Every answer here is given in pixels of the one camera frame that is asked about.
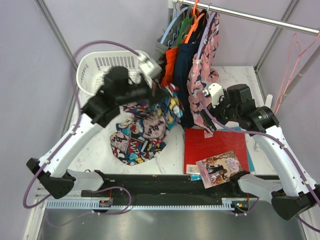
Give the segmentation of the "comic print shorts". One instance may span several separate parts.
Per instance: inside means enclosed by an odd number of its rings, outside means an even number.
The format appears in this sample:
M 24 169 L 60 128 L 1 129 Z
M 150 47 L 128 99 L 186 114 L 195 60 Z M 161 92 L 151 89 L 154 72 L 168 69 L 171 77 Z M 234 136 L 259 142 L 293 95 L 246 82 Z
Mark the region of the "comic print shorts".
M 166 133 L 180 122 L 184 107 L 178 99 L 177 86 L 170 83 L 165 89 L 169 97 L 153 105 L 140 101 L 123 106 L 123 111 L 131 116 L 117 123 L 116 132 L 109 138 L 113 155 L 122 163 L 142 164 L 166 147 Z

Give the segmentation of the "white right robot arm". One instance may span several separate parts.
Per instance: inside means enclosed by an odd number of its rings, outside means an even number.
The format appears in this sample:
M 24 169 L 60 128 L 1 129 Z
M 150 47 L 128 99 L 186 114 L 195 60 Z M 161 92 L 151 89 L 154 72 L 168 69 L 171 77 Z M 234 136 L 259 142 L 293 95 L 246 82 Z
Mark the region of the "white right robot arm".
M 235 197 L 252 194 L 270 203 L 284 220 L 291 220 L 320 203 L 320 185 L 308 174 L 290 148 L 272 110 L 256 106 L 250 87 L 236 84 L 224 89 L 212 83 L 200 95 L 207 124 L 226 129 L 226 123 L 238 123 L 238 133 L 251 136 L 269 159 L 279 177 L 272 183 L 244 173 L 229 184 Z

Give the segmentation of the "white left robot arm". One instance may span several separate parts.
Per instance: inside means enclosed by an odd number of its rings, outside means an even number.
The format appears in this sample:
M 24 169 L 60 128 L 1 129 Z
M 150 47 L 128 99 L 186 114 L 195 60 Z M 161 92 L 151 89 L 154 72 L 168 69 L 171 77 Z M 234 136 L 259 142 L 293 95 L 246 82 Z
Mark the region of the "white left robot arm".
M 135 83 L 124 66 L 111 67 L 104 75 L 104 83 L 80 110 L 79 120 L 40 159 L 31 158 L 26 163 L 42 186 L 55 199 L 66 196 L 72 190 L 93 191 L 99 197 L 106 196 L 110 185 L 96 171 L 79 172 L 69 169 L 71 162 L 108 124 L 120 114 L 120 107 L 139 101 L 155 104 L 169 96 L 160 86 L 159 65 L 142 64 Z

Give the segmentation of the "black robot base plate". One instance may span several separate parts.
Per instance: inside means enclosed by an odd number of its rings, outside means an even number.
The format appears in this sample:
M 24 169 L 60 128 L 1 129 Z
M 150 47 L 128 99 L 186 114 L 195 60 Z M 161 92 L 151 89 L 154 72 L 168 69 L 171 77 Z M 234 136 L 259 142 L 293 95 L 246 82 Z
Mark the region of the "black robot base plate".
M 236 183 L 247 171 L 237 173 L 229 182 L 205 188 L 201 180 L 191 181 L 183 175 L 104 174 L 100 189 L 123 187 L 131 194 L 131 204 L 217 205 L 223 198 L 243 198 L 247 195 Z

